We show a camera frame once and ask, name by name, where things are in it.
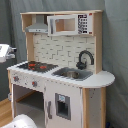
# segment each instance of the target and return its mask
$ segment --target toy stove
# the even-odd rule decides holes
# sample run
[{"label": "toy stove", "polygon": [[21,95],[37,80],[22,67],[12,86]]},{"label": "toy stove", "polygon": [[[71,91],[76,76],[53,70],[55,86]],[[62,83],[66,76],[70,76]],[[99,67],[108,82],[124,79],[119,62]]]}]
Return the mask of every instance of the toy stove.
[{"label": "toy stove", "polygon": [[32,71],[36,71],[36,72],[45,73],[45,72],[47,72],[47,71],[49,71],[55,67],[58,67],[58,65],[31,61],[31,62],[22,64],[22,65],[17,66],[17,67],[22,68],[22,69],[26,69],[26,70],[32,70]]}]

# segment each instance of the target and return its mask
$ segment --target floor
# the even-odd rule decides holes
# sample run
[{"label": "floor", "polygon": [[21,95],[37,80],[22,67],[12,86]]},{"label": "floor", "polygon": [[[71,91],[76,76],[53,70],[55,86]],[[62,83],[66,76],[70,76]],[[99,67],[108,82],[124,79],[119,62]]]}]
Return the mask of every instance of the floor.
[{"label": "floor", "polygon": [[12,121],[11,102],[5,99],[0,102],[0,127]]}]

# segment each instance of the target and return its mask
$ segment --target countertop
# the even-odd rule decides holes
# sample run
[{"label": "countertop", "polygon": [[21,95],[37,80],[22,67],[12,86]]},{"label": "countertop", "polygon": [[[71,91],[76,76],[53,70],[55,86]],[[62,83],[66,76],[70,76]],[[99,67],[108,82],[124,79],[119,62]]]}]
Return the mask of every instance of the countertop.
[{"label": "countertop", "polygon": [[111,85],[115,80],[114,75],[107,71],[101,71],[98,74],[93,74],[83,81],[76,81],[73,79],[67,79],[67,78],[62,78],[62,77],[52,75],[53,72],[63,68],[62,66],[58,66],[46,73],[33,72],[30,70],[24,70],[24,69],[17,68],[17,66],[22,65],[26,62],[11,66],[7,68],[7,70],[13,70],[13,71],[21,72],[21,73],[28,73],[28,74],[32,74],[36,76],[41,76],[44,79],[48,79],[52,81],[60,81],[60,82],[64,82],[65,84],[70,84],[70,85],[73,85],[76,87],[82,87],[82,88],[102,88],[102,87]]}]

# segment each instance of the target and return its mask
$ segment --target tile backsplash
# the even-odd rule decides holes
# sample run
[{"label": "tile backsplash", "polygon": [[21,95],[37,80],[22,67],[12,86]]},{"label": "tile backsplash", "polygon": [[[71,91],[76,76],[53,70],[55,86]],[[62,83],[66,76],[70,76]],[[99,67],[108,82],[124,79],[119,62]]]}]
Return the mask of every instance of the tile backsplash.
[{"label": "tile backsplash", "polygon": [[[95,37],[78,35],[48,37],[46,34],[36,34],[33,38],[35,61],[38,62],[76,68],[81,51],[88,50],[93,56],[95,54]],[[81,60],[87,61],[87,69],[94,70],[94,65],[91,65],[87,54],[84,54]]]}]

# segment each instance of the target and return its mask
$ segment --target faucet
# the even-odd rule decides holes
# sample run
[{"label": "faucet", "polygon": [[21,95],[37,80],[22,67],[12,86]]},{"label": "faucet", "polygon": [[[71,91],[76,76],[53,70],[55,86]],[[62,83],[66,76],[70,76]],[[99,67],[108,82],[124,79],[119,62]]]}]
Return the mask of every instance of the faucet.
[{"label": "faucet", "polygon": [[82,55],[84,53],[89,55],[89,57],[91,59],[91,65],[94,65],[94,58],[93,58],[92,54],[89,51],[84,50],[84,51],[80,52],[80,54],[79,54],[79,62],[76,64],[76,67],[78,67],[78,69],[80,69],[80,70],[85,69],[86,66],[87,66],[87,62],[86,61],[85,61],[85,63],[81,62],[81,57],[82,57]]}]

